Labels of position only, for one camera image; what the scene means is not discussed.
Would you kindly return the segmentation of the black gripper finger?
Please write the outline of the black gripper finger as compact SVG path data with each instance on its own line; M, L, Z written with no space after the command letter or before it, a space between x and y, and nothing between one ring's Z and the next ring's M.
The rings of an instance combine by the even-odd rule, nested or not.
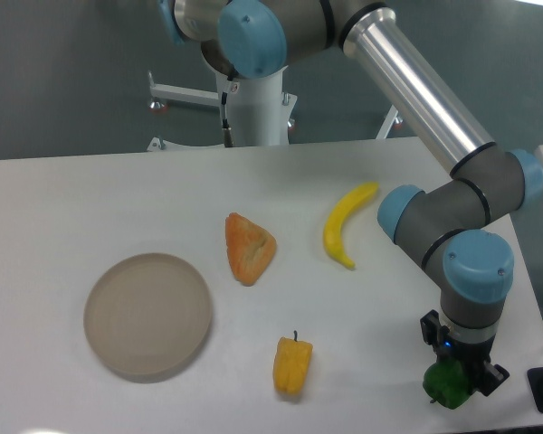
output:
M502 366L484 361L476 382L476 389L484 396L489 396L509 377L510 373Z
M420 327L424 342L436 353L439 344L440 321L436 310L431 310L420 319Z

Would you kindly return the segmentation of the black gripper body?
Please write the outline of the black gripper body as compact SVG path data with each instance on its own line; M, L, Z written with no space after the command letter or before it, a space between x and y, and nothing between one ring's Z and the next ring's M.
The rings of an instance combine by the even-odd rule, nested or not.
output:
M479 366L490 363L496 334L496 323L483 328L467 328L441 316L435 345L436 361L451 359Z

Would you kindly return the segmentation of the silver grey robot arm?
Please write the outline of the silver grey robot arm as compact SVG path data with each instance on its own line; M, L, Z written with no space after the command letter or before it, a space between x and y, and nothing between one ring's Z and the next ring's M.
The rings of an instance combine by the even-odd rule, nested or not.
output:
M441 290L440 309L421 319L437 357L424 390L454 409L503 384L508 372L490 351L514 255L486 228L541 193L538 160L495 144L382 1L162 1L158 10L172 42L199 42L217 73L214 104L227 147L287 142L287 97L263 86L295 61L337 47L368 72L451 177L430 193L397 187L377 213L386 235Z

